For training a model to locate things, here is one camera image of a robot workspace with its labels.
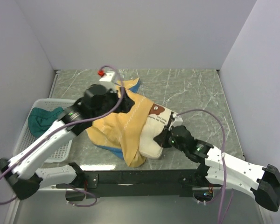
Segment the cream pillow with bear print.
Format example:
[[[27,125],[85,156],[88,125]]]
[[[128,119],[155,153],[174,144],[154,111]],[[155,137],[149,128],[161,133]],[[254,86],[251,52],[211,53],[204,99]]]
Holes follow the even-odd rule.
[[[160,158],[165,148],[160,147],[154,141],[154,137],[168,131],[167,125],[171,112],[174,111],[158,104],[153,104],[151,107],[140,135],[139,153],[142,156],[150,159]]]

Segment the blue and yellow pillowcase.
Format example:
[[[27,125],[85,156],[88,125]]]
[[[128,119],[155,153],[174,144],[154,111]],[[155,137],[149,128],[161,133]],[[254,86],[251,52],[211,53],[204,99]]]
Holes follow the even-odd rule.
[[[146,160],[139,153],[140,134],[154,103],[137,94],[139,78],[124,81],[124,86],[128,97],[135,102],[131,110],[128,113],[111,113],[95,120],[86,132],[94,145],[111,151],[123,158],[127,166],[136,168]]]

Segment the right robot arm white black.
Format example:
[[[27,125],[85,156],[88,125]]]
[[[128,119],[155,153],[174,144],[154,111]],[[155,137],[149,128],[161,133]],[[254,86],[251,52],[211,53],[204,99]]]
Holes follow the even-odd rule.
[[[190,175],[181,175],[179,181],[193,187],[208,184],[223,185],[251,196],[258,205],[277,212],[280,206],[280,172],[268,164],[255,165],[229,154],[202,140],[195,139],[185,126],[164,128],[154,137],[161,147],[174,147],[199,164]]]

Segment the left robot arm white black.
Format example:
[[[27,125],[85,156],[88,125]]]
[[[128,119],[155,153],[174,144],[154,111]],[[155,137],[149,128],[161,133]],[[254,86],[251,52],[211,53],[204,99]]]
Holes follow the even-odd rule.
[[[93,84],[84,96],[59,115],[52,126],[33,144],[11,159],[0,159],[2,177],[19,200],[31,197],[51,185],[84,186],[84,171],[74,162],[57,168],[42,168],[43,163],[61,146],[76,138],[92,123],[111,113],[128,113],[135,102],[124,87],[119,91]]]

